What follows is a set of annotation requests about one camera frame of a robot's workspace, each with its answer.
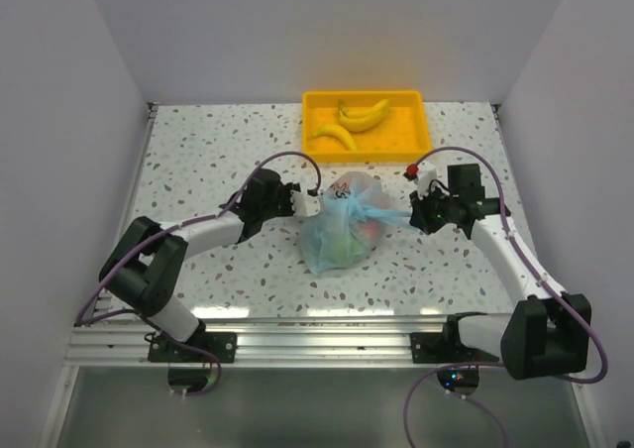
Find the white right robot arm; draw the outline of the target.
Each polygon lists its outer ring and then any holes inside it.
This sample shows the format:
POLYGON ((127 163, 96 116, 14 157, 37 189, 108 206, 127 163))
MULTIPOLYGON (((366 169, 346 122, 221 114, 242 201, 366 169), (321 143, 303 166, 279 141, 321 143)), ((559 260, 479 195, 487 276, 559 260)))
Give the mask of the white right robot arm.
POLYGON ((411 226, 426 235, 456 226, 488 260, 514 305, 507 318, 483 312, 448 316, 428 351, 457 362, 485 353, 515 380, 583 371, 589 301, 549 276, 517 232, 502 197, 486 195, 479 165, 450 166, 446 183, 427 163, 409 165, 404 176, 417 186, 410 194, 411 226))

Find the black left base bracket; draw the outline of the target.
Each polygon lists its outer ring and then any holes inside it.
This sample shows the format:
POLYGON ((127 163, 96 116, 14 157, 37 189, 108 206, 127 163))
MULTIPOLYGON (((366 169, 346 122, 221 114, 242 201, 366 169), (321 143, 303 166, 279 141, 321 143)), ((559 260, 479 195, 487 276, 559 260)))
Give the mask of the black left base bracket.
POLYGON ((151 363, 187 364, 209 363, 232 364, 238 348, 235 332, 200 332, 188 341, 172 341, 162 333, 147 333, 144 340, 149 343, 147 359, 151 363))

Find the yellow plastic tray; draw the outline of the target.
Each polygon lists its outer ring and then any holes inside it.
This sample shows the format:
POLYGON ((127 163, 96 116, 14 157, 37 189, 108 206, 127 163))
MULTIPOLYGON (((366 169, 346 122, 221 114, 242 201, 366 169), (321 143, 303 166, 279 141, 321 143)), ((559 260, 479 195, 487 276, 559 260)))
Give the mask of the yellow plastic tray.
POLYGON ((323 164, 408 163, 432 150, 425 108, 417 90, 307 91, 302 97, 302 150, 323 164), (324 126, 345 125, 344 110, 352 118, 388 101, 385 119, 367 130, 350 133, 356 148, 334 134, 317 137, 324 126))

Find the light blue plastic bag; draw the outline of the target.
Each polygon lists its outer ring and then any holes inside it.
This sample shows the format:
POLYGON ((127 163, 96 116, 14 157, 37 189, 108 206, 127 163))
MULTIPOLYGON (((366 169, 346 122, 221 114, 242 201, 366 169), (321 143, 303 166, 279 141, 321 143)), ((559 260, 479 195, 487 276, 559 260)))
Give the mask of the light blue plastic bag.
POLYGON ((394 206, 378 180, 349 171, 322 194, 321 211, 301 224, 302 258, 314 275, 349 269, 370 255, 389 226, 407 228, 410 215, 394 206))

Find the black base bracket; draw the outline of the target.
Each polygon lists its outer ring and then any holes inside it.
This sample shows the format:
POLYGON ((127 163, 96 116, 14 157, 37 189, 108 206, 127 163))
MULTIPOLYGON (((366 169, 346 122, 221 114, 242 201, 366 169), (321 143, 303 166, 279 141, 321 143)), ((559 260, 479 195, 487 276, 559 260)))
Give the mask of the black base bracket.
POLYGON ((235 332, 200 332, 188 341, 172 341, 162 333, 147 333, 144 340, 149 343, 147 359, 151 363, 187 364, 209 363, 232 364, 238 348, 235 332))
POLYGON ((410 352, 414 364, 451 364, 459 362, 498 362, 499 358, 481 349, 465 346, 459 335, 459 322, 482 312, 449 315, 440 332, 409 334, 410 352))

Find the aluminium mounting rail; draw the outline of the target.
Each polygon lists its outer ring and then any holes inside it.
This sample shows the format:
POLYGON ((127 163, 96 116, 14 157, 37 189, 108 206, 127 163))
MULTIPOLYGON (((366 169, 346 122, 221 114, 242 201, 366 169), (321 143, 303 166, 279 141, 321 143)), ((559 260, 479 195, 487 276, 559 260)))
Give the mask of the aluminium mounting rail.
MULTIPOLYGON (((230 369, 407 368, 410 335, 438 333, 446 317, 300 317, 208 319, 210 332, 237 335, 230 369)), ((76 367, 148 367, 151 329, 113 321, 71 332, 64 363, 76 367)))

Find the single yellow fake banana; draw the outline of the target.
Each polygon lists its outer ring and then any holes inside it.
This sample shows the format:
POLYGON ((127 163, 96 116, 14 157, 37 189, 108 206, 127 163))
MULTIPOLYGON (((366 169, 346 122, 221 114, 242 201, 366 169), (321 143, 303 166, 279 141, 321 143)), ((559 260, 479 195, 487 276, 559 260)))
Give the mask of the single yellow fake banana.
POLYGON ((359 146, 352 134, 343 126, 338 124, 326 124, 319 127, 311 134, 312 139, 320 137, 333 137, 340 141, 348 151, 357 151, 359 146))

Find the yellow fake banana bunch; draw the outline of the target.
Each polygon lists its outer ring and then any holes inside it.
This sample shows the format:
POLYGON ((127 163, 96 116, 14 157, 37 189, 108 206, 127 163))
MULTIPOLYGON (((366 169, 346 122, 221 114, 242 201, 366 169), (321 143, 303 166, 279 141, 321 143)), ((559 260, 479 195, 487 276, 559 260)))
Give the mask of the yellow fake banana bunch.
POLYGON ((353 109, 341 101, 339 103, 339 121, 350 132, 364 132, 384 121, 389 114, 390 106, 389 99, 382 99, 373 106, 364 109, 353 109))

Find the black right base bracket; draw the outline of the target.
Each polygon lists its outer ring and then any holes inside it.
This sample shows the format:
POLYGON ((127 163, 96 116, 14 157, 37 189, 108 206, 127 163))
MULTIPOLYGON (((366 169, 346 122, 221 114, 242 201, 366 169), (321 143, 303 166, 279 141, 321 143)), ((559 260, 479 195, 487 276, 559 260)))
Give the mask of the black right base bracket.
POLYGON ((499 358, 481 349, 465 346, 459 335, 459 322, 482 312, 449 315, 440 332, 409 334, 410 352, 414 364, 451 364, 459 362, 498 362, 499 358))

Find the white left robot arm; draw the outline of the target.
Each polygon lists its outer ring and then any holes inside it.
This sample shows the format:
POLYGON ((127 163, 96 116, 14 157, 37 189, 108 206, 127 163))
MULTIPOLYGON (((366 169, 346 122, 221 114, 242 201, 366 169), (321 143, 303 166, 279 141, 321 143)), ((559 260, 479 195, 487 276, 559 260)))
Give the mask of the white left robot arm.
POLYGON ((206 338, 202 322, 175 295, 183 263, 249 240, 268 220, 292 216, 300 191, 298 183, 284 183, 277 172, 261 168, 215 215, 178 224, 138 217, 102 267, 99 283, 171 337, 170 348, 180 359, 195 361, 205 352, 206 338))

